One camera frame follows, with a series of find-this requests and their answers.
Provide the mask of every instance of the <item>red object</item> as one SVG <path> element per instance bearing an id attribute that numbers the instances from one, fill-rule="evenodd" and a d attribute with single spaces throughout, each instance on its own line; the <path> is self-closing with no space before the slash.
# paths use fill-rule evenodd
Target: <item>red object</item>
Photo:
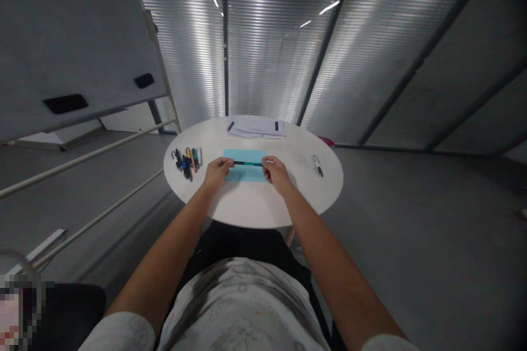
<path id="1" fill-rule="evenodd" d="M 327 137 L 318 136 L 318 138 L 325 142 L 330 148 L 333 148 L 335 146 L 335 142 L 333 140 L 328 139 Z"/>

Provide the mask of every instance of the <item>black chair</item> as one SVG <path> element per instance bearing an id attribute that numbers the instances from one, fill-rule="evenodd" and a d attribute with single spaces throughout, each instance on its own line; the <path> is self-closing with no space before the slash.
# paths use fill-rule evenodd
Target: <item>black chair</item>
<path id="1" fill-rule="evenodd" d="M 29 349 L 77 351 L 105 309 L 106 293 L 99 286 L 56 284 L 46 289 L 42 316 Z"/>

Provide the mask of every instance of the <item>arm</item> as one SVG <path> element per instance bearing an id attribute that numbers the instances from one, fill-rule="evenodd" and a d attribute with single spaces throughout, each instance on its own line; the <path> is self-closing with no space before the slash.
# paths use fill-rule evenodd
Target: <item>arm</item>
<path id="1" fill-rule="evenodd" d="M 118 312 L 136 313 L 151 323 L 156 336 L 161 332 L 212 198 L 230 167 L 234 164 L 227 158 L 218 158 L 208 165 L 201 187 L 150 248 L 106 316 Z"/>
<path id="2" fill-rule="evenodd" d="M 262 162 L 263 172 L 285 199 L 304 255 L 347 348 L 360 350 L 380 334 L 406 339 L 355 262 L 289 180 L 284 164 L 274 156 L 263 160 L 273 162 Z"/>

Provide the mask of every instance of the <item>blue sticky note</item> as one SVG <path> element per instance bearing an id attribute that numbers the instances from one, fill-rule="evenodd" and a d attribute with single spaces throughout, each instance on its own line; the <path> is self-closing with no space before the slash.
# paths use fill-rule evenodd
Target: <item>blue sticky note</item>
<path id="1" fill-rule="evenodd" d="M 267 156 L 267 151 L 258 150 L 224 150 L 224 157 L 235 161 L 261 163 L 262 158 Z M 231 182 L 267 182 L 260 166 L 236 165 L 229 172 L 225 181 Z"/>

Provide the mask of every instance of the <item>green pen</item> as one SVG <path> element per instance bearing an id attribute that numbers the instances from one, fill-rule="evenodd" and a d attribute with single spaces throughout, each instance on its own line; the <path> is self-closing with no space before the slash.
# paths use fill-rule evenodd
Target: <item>green pen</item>
<path id="1" fill-rule="evenodd" d="M 234 161 L 235 165 L 246 165 L 246 166 L 260 166 L 263 167 L 261 163 L 255 163 L 255 162 L 240 162 L 240 161 Z"/>
<path id="2" fill-rule="evenodd" d="M 192 156 L 194 156 L 194 165 L 196 166 L 196 171 L 199 170 L 199 160 L 198 160 L 198 152 L 196 151 L 196 148 L 192 149 Z"/>

